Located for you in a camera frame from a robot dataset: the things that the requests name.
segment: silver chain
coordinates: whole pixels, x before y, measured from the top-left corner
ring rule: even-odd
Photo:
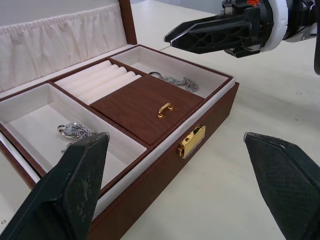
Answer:
[[[96,132],[90,132],[89,129],[85,128],[79,123],[68,123],[67,125],[59,125],[57,128],[58,133],[60,133],[62,136],[64,136],[65,139],[70,140],[71,142],[68,143],[66,146],[66,149],[63,149],[61,151],[62,154],[64,154],[67,150],[67,148],[78,142],[80,139],[90,137],[92,135],[97,134]]]
[[[199,91],[199,86],[194,81],[187,78],[186,76],[183,78],[183,80],[177,80],[171,76],[162,76],[157,71],[152,71],[149,73],[149,75],[156,75],[159,77],[159,79],[175,86],[185,86],[185,90],[191,93]]]

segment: jewelry box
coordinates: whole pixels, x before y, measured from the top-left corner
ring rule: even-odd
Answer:
[[[125,234],[227,118],[239,87],[138,45],[130,1],[105,4],[0,27],[0,150],[30,188],[68,144],[59,125],[110,134],[88,240]]]

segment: jewelry compartment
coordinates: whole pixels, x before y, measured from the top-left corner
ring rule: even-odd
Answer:
[[[140,77],[107,60],[56,81],[55,84],[90,105]]]
[[[195,82],[199,88],[193,94],[202,98],[208,98],[230,79],[230,76],[224,73],[188,63],[182,59],[141,45],[113,55],[110,58],[146,74],[158,72],[162,77],[171,77],[179,82],[182,82],[184,78],[188,78]]]
[[[24,157],[42,177],[58,163],[61,150],[70,142],[58,133],[59,125],[79,123],[110,134],[102,187],[146,150],[48,83],[0,101],[0,113],[2,128],[20,144],[20,152],[27,152]]]

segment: gold clasp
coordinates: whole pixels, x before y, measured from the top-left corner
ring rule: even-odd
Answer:
[[[174,109],[174,106],[172,106],[172,104],[171,103],[167,103],[166,105],[164,105],[163,107],[161,107],[160,109],[159,109],[159,114],[158,114],[158,118],[160,118],[160,119],[162,119],[163,117],[164,117],[164,115],[163,115],[163,111],[165,110],[165,109],[169,109],[169,111],[172,111],[173,109]]]
[[[179,148],[178,148],[178,155],[185,159],[188,157],[193,150],[198,146],[198,144],[204,139],[206,135],[206,126],[203,126],[199,124],[196,126],[196,128],[189,133],[186,138],[180,142]]]

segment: white felt lining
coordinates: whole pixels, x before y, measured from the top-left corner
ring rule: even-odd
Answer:
[[[187,62],[177,60],[145,47],[138,46],[112,57],[144,73],[159,72],[163,77],[173,77],[182,81],[187,77],[195,81],[199,91],[193,92],[200,97],[207,98],[228,78],[220,74],[202,69]]]
[[[58,163],[60,151],[69,143],[57,132],[58,125],[76,122],[99,133],[109,132],[102,187],[146,150],[50,84],[0,102],[0,113],[1,123],[46,172]]]
[[[127,72],[123,66],[106,61],[63,78],[56,84],[90,105],[140,77],[133,71]]]
[[[216,102],[222,98],[236,83],[233,78],[213,97],[211,97],[199,110],[181,124],[169,137],[157,146],[137,166],[126,174],[113,188],[104,194],[97,202],[93,219],[106,209],[127,187],[129,187],[148,167],[151,166],[183,133],[195,124]]]

